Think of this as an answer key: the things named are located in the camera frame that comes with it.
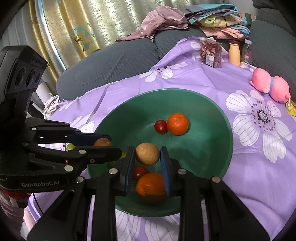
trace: purple tablecloth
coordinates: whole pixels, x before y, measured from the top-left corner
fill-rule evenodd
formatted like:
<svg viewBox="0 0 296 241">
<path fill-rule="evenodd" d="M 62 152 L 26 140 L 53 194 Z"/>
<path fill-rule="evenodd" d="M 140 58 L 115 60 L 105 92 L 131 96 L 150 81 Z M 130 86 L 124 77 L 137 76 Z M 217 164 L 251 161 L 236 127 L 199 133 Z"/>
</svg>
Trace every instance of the purple tablecloth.
<svg viewBox="0 0 296 241">
<path fill-rule="evenodd" d="M 233 128 L 234 151 L 223 180 L 273 239 L 296 207 L 296 149 L 291 141 L 296 135 L 296 119 L 287 114 L 283 104 L 257 92 L 249 83 L 251 71 L 228 63 L 227 53 L 222 68 L 202 64 L 198 59 L 199 39 L 180 40 L 147 73 L 60 103 L 52 119 L 69 122 L 82 132 L 94 132 L 110 111 L 144 92 L 183 88 L 209 97 L 222 108 Z M 59 149 L 61 145 L 47 147 Z M 41 208 L 46 210 L 59 193 L 37 194 Z M 29 208 L 37 220 L 39 214 L 32 199 Z M 116 217 L 118 240 L 178 239 L 179 215 L 140 218 L 117 210 Z"/>
</svg>

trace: gray sofa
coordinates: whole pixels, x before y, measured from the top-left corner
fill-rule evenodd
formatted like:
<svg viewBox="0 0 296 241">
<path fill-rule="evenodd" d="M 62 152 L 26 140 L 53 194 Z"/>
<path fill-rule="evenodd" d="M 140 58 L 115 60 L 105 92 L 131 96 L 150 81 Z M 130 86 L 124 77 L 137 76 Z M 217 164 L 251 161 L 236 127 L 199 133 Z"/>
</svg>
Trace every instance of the gray sofa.
<svg viewBox="0 0 296 241">
<path fill-rule="evenodd" d="M 253 64 L 272 76 L 285 78 L 296 100 L 296 38 L 287 21 L 270 0 L 253 0 L 258 19 L 251 25 Z M 185 37 L 205 37 L 198 28 L 156 33 L 155 41 L 136 39 L 118 42 L 92 53 L 66 70 L 58 79 L 62 99 L 75 99 L 85 92 L 124 78 L 149 71 L 175 44 Z M 218 40 L 229 50 L 228 40 Z"/>
</svg>

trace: black cable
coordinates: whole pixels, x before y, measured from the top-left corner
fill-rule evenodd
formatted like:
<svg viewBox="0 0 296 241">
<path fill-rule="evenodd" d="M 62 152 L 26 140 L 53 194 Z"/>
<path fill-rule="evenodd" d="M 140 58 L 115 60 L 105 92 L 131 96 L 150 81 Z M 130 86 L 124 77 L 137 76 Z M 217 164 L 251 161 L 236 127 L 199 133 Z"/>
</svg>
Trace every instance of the black cable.
<svg viewBox="0 0 296 241">
<path fill-rule="evenodd" d="M 35 193 L 33 193 L 33 197 L 34 197 L 34 199 L 35 199 L 35 202 L 36 202 L 37 206 L 39 207 L 40 212 L 41 212 L 42 215 L 43 215 L 44 213 L 42 212 L 42 209 L 41 209 L 41 207 L 39 206 L 39 204 L 38 204 L 38 202 L 37 202 L 37 199 L 36 199 L 36 197 L 35 197 Z"/>
</svg>

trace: green bowl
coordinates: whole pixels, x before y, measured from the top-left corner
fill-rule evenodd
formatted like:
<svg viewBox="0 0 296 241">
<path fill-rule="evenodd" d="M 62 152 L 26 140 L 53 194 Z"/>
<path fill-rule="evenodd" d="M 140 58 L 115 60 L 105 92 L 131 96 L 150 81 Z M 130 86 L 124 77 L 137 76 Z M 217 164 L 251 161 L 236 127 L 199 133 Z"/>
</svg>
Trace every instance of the green bowl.
<svg viewBox="0 0 296 241">
<path fill-rule="evenodd" d="M 158 134 L 154 130 L 155 121 L 167 120 L 176 112 L 188 117 L 187 133 L 182 136 L 170 132 Z M 222 178 L 233 151 L 231 126 L 221 108 L 204 95 L 183 89 L 155 90 L 127 100 L 105 117 L 96 133 L 109 134 L 113 146 L 125 152 L 129 146 L 136 147 L 143 142 L 151 142 L 158 148 L 166 146 L 170 157 L 177 159 L 182 168 L 203 178 Z M 147 168 L 150 172 L 161 173 L 160 162 Z M 90 177 L 97 177 L 108 169 L 108 163 L 88 166 Z M 126 197 L 116 197 L 118 210 L 141 217 L 163 217 L 180 212 L 179 197 L 146 204 L 138 197 L 135 184 L 134 181 Z"/>
</svg>

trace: plastic bottle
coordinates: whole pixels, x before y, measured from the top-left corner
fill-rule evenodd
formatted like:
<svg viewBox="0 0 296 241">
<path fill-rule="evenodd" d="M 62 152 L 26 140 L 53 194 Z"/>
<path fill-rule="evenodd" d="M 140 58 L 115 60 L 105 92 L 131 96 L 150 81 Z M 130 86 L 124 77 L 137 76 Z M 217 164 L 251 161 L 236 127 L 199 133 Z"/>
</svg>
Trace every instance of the plastic bottle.
<svg viewBox="0 0 296 241">
<path fill-rule="evenodd" d="M 229 62 L 235 64 L 236 66 L 240 65 L 240 51 L 239 51 L 239 42 L 238 41 L 229 41 Z"/>
<path fill-rule="evenodd" d="M 242 49 L 242 62 L 246 64 L 252 64 L 252 41 L 245 39 L 245 44 Z"/>
</svg>

